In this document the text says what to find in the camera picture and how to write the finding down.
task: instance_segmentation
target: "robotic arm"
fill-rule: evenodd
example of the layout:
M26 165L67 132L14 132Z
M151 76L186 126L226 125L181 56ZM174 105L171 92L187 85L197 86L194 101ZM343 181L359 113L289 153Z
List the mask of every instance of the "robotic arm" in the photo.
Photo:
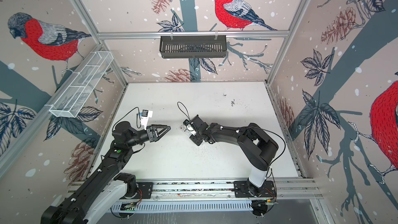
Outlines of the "robotic arm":
M189 137L197 146L203 141L210 144L226 142L240 146L250 163L253 165L243 193L259 197L272 159L278 150L278 144L257 124L250 123L247 127L224 127L217 123L208 125L198 115L192 120L185 120L184 126L192 133Z
M94 224L119 198L133 197L138 190L135 176L120 173L113 177L123 169L132 154L138 152L132 150L133 146L146 141L156 142L170 129L166 125L150 125L145 130L137 131L127 121L118 123L112 132L115 140L97 170L58 207L48 207L41 223ZM111 188L103 191L112 178L114 183Z

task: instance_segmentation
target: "table surface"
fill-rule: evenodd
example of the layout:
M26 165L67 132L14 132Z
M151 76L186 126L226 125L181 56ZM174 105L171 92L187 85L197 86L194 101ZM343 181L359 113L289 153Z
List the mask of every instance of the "table surface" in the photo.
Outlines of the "table surface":
M196 146L179 127L186 116L177 102L210 124L226 127L244 127L251 122L273 131L281 137L281 127L263 82L211 82L211 83L131 83L128 85L116 117L116 123L134 107L153 111L150 124L165 124L171 130L157 142L146 142L145 148L134 154L122 172L136 175L137 179L234 179L248 177L251 163L241 148L228 143ZM136 127L134 110L123 121ZM279 145L277 157L283 151L283 141L268 133ZM113 141L109 131L99 152L105 155ZM94 168L101 163L97 156ZM274 177L297 177L297 171L288 148L272 164Z

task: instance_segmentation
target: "white wire basket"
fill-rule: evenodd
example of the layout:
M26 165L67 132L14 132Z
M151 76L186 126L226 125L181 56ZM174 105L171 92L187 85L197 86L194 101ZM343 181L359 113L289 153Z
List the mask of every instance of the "white wire basket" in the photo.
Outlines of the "white wire basket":
M76 78L53 104L50 112L55 117L75 118L113 61L111 52L92 52L92 57L77 73Z

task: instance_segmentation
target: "gray floor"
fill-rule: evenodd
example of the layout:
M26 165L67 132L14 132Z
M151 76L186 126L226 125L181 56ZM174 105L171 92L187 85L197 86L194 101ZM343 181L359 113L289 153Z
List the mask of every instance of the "gray floor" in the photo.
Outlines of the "gray floor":
M97 224L317 224L310 200L278 200L264 218L251 212L177 212L165 214L135 214L129 220L105 214Z

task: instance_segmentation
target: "snow spot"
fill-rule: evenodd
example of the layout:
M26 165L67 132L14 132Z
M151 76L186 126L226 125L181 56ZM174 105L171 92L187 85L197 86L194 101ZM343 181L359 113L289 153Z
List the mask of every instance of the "snow spot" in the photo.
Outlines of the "snow spot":
M354 211L357 213L357 214L362 214L362 211L360 211L358 208L356 208L356 207L354 207Z
M59 195L57 198L55 198L55 200L51 203L51 206L56 207L57 204L59 203L59 201L61 200L62 195Z
M26 177L33 177L33 175L36 173L36 169L31 169L28 172L26 172L25 176Z

